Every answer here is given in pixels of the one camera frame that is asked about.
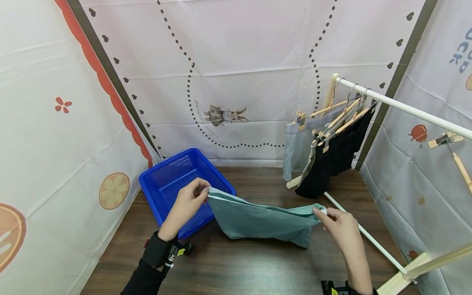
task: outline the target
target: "black wristband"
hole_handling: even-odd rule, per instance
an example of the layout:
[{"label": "black wristband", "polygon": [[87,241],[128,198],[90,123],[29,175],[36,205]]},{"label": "black wristband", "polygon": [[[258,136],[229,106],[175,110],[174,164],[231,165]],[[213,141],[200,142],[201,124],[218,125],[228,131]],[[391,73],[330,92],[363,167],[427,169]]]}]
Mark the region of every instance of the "black wristband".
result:
[{"label": "black wristband", "polygon": [[146,242],[144,246],[144,253],[142,260],[151,265],[154,268],[159,268],[164,266],[167,259],[169,258],[169,254],[172,250],[172,246],[174,242],[177,241],[177,237],[169,242],[165,242],[157,236],[159,231],[153,233],[151,238]]},{"label": "black wristband", "polygon": [[[324,295],[362,295],[356,290],[352,289],[347,281],[344,287],[334,287],[333,281],[321,281],[321,288]],[[379,295],[375,289],[373,289],[372,292],[373,295]]]}]

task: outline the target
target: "green cloth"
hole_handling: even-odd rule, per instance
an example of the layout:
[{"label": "green cloth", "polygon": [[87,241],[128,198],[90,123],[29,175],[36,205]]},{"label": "green cloth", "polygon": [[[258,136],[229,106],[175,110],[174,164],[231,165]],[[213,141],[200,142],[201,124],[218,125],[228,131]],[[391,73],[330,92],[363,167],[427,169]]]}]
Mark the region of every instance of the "green cloth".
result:
[{"label": "green cloth", "polygon": [[320,223],[312,209],[326,212],[319,204],[292,209],[255,205],[213,187],[208,197],[219,227],[230,239],[275,238],[308,248],[312,226]]}]

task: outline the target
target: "fabric backdrop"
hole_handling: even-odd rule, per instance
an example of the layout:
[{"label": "fabric backdrop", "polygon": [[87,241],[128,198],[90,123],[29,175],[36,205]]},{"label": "fabric backdrop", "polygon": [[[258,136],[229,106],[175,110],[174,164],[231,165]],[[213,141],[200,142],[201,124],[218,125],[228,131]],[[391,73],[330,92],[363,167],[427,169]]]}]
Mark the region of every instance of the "fabric backdrop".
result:
[{"label": "fabric backdrop", "polygon": [[285,124],[333,73],[385,93],[424,0],[80,3],[162,156],[280,166]]},{"label": "fabric backdrop", "polygon": [[64,15],[53,1],[0,9],[2,295],[79,294],[151,163],[69,7],[57,2]]},{"label": "fabric backdrop", "polygon": [[[395,99],[472,129],[472,2],[438,1]],[[472,195],[445,145],[447,132],[392,109],[361,173],[401,251],[438,257],[472,241]],[[472,175],[471,142],[450,144]],[[419,280],[423,294],[472,294],[472,257]]]}]

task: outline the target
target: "plastic basket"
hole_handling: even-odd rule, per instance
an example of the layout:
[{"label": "plastic basket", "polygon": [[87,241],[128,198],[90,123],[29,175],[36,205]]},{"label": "plastic basket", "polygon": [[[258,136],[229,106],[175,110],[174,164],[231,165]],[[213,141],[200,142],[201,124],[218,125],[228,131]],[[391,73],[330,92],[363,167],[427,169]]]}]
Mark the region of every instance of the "plastic basket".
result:
[{"label": "plastic basket", "polygon": [[[223,192],[236,195],[234,187],[198,149],[186,150],[140,175],[139,183],[159,225],[166,220],[178,191],[196,177],[207,180],[212,187]],[[179,239],[190,237],[214,218],[210,206],[203,204],[195,216],[180,229]]]}]

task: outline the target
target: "wooden stand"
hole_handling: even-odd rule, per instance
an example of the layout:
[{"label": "wooden stand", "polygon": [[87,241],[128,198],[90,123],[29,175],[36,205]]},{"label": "wooden stand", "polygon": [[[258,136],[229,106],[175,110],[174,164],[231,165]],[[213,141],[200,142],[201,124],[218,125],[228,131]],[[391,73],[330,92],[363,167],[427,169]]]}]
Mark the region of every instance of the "wooden stand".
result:
[{"label": "wooden stand", "polygon": [[420,275],[470,254],[472,254],[472,243],[468,243],[457,250],[451,251],[433,260],[431,260],[426,253],[422,253],[405,267],[407,270],[406,274],[398,272],[378,288],[377,292],[379,295],[397,295]]}]

